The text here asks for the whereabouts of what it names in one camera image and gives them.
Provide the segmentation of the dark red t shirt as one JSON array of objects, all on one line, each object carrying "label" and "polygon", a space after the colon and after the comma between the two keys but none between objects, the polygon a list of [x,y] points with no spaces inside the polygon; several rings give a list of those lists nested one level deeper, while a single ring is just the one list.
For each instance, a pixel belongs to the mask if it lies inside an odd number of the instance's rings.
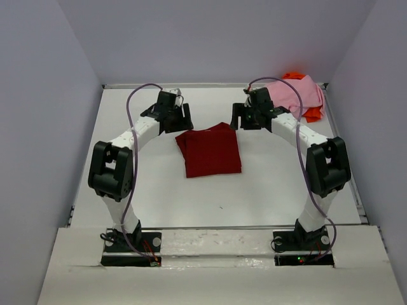
[{"label": "dark red t shirt", "polygon": [[187,178],[242,172],[236,131],[221,122],[206,130],[190,130],[176,137]]}]

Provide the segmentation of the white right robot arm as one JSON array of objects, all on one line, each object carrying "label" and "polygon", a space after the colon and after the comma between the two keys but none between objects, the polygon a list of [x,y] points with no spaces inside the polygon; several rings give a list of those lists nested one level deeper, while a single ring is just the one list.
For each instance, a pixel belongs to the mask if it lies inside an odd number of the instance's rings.
[{"label": "white right robot arm", "polygon": [[326,223],[330,206],[351,178],[345,141],[328,138],[302,124],[288,109],[274,106],[266,88],[246,90],[244,103],[232,105],[234,130],[266,129],[293,145],[307,187],[307,200],[292,231],[274,233],[271,245],[277,253],[307,251],[328,239]]}]

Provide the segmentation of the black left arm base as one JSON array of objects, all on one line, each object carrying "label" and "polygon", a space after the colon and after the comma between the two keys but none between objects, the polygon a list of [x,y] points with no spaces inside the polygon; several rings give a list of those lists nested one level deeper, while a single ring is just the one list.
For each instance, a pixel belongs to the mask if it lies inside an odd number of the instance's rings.
[{"label": "black left arm base", "polygon": [[100,263],[105,267],[160,267],[162,232],[141,229],[133,233],[108,228],[100,234],[104,242]]}]

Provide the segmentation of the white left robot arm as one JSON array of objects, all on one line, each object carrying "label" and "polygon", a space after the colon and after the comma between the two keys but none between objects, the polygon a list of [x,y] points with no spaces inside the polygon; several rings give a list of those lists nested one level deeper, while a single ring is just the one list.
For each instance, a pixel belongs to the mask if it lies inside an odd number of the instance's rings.
[{"label": "white left robot arm", "polygon": [[138,153],[151,140],[163,133],[188,131],[193,128],[189,105],[181,90],[161,89],[154,104],[142,111],[137,121],[126,112],[130,128],[109,142],[98,141],[92,151],[88,186],[106,204],[113,221],[111,242],[128,251],[137,249],[142,239],[141,221],[131,206],[138,173]]}]

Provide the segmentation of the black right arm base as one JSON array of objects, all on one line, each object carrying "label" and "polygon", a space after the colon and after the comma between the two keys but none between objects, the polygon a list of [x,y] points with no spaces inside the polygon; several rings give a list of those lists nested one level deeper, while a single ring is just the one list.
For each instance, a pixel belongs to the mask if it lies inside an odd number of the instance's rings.
[{"label": "black right arm base", "polygon": [[324,226],[316,232],[274,231],[270,246],[274,262],[282,266],[334,266],[328,231]]}]

